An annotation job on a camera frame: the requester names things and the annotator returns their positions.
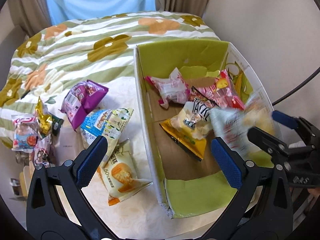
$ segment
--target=bed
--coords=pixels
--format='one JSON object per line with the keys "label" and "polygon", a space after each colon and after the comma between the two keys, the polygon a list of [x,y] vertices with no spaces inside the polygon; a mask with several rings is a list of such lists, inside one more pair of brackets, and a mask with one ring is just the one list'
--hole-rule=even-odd
{"label": "bed", "polygon": [[[131,139],[138,177],[151,179],[139,117],[133,50],[137,44],[179,38],[219,39],[197,16],[158,11],[70,20],[44,29],[13,54],[7,83],[0,92],[1,141],[12,147],[11,116],[32,113],[39,96],[52,114],[69,125],[66,115],[59,111],[61,103],[71,87],[91,79],[110,88],[100,107],[135,110],[120,140]],[[26,91],[30,92],[20,99]],[[58,190],[69,218],[77,222],[62,189]],[[109,207],[108,192],[97,174],[83,192],[121,238],[166,239],[208,225],[223,211],[170,220],[159,206],[152,185]]]}

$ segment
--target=pink snack bag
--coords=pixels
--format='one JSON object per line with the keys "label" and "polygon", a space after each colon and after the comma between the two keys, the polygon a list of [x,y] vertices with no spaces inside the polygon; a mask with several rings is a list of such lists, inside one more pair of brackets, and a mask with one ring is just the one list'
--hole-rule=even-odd
{"label": "pink snack bag", "polygon": [[244,103],[239,98],[228,72],[222,70],[210,87],[197,88],[201,94],[216,102],[222,109],[227,107],[244,110]]}
{"label": "pink snack bag", "polygon": [[169,108],[169,101],[183,105],[188,101],[190,91],[177,68],[171,72],[169,78],[147,76],[145,80],[159,91],[162,99],[158,102],[165,109]]}
{"label": "pink snack bag", "polygon": [[66,113],[72,128],[77,129],[94,110],[109,89],[91,80],[81,81],[64,98],[61,112]]}

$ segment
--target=metal screw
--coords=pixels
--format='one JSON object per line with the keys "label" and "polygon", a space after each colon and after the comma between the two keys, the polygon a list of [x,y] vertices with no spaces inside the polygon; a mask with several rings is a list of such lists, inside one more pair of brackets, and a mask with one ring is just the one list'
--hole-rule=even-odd
{"label": "metal screw", "polygon": [[282,171],[283,167],[280,164],[276,165],[277,170]]}
{"label": "metal screw", "polygon": [[36,169],[39,170],[39,169],[41,169],[42,167],[43,167],[43,164],[42,164],[42,163],[39,163],[39,164],[37,164]]}
{"label": "metal screw", "polygon": [[66,161],[64,162],[64,165],[67,166],[67,167],[69,167],[69,166],[72,165],[72,163],[73,163],[72,160],[66,160]]}
{"label": "metal screw", "polygon": [[288,162],[284,162],[284,167],[287,169],[287,171],[291,170],[291,166]]}
{"label": "metal screw", "polygon": [[254,163],[252,161],[246,161],[245,163],[248,167],[253,167]]}

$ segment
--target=purple snack bag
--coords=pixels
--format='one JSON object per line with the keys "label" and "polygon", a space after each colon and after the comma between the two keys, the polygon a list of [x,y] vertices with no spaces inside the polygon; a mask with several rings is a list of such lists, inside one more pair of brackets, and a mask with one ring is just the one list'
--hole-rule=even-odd
{"label": "purple snack bag", "polygon": [[64,98],[61,112],[66,113],[72,128],[77,129],[94,110],[109,89],[91,80],[81,81]]}

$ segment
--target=candy wrapper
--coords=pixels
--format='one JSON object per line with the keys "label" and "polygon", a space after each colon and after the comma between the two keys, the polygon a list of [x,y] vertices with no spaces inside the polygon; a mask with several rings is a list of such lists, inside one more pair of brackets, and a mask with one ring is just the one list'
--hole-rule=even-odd
{"label": "candy wrapper", "polygon": [[198,98],[199,100],[201,100],[209,108],[219,107],[215,101],[206,98],[195,87],[191,87],[190,94],[189,94],[189,100],[194,101],[195,98]]}
{"label": "candy wrapper", "polygon": [[99,135],[103,135],[108,140],[108,150],[100,164],[101,168],[104,168],[109,160],[132,113],[133,109],[131,108],[94,110],[88,114],[82,123],[81,135],[85,149],[87,149]]}
{"label": "candy wrapper", "polygon": [[53,146],[51,145],[51,134],[42,140],[38,140],[34,151],[29,155],[30,174],[32,175],[36,166],[42,163],[46,168],[55,166]]}
{"label": "candy wrapper", "polygon": [[38,123],[38,133],[40,138],[48,136],[52,131],[52,116],[40,97],[38,98],[38,103],[35,106],[35,116]]}
{"label": "candy wrapper", "polygon": [[201,100],[195,98],[193,102],[186,102],[178,115],[160,123],[178,145],[199,161],[204,158],[205,137],[212,130],[208,121],[209,110]]}
{"label": "candy wrapper", "polygon": [[64,98],[61,112],[66,113],[72,128],[77,129],[104,96],[108,88],[91,80],[82,81],[70,89]]}
{"label": "candy wrapper", "polygon": [[209,113],[215,136],[221,137],[243,159],[248,153],[260,150],[248,140],[247,132],[251,127],[257,126],[272,135],[275,133],[271,113],[259,92],[252,94],[245,106],[244,111],[213,108]]}
{"label": "candy wrapper", "polygon": [[13,151],[31,153],[38,141],[37,121],[34,114],[13,115]]}
{"label": "candy wrapper", "polygon": [[152,183],[148,179],[138,179],[131,158],[129,140],[120,143],[105,168],[99,167],[97,171],[108,190],[109,206],[133,196]]}
{"label": "candy wrapper", "polygon": [[165,109],[169,108],[169,101],[185,104],[188,100],[188,85],[177,68],[171,72],[169,78],[162,79],[147,76],[145,80],[159,91],[162,99],[158,102]]}
{"label": "candy wrapper", "polygon": [[197,88],[206,98],[216,102],[221,108],[244,110],[244,104],[236,93],[226,70],[222,70],[212,86]]}
{"label": "candy wrapper", "polygon": [[55,115],[51,114],[52,116],[52,134],[54,136],[58,136],[61,126],[63,125],[64,120],[61,118],[56,117]]}

